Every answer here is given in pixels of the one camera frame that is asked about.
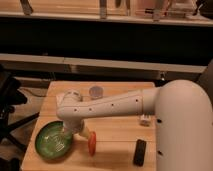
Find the cream rubber gripper finger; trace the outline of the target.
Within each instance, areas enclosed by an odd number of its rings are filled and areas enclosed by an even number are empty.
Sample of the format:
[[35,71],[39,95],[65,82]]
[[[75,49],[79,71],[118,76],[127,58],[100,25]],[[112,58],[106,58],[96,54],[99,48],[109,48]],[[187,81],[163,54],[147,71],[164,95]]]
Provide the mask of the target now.
[[86,138],[86,139],[89,139],[90,138],[90,131],[86,126],[83,126],[82,130],[79,132],[79,135]]

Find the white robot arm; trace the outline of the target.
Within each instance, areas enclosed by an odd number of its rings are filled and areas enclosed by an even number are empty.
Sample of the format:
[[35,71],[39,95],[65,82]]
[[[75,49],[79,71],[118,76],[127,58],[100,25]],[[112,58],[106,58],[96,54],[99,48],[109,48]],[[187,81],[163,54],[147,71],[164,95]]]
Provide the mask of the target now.
[[69,90],[56,96],[57,117],[73,134],[88,118],[155,115],[156,171],[213,171],[213,107],[202,87],[174,80],[94,101]]

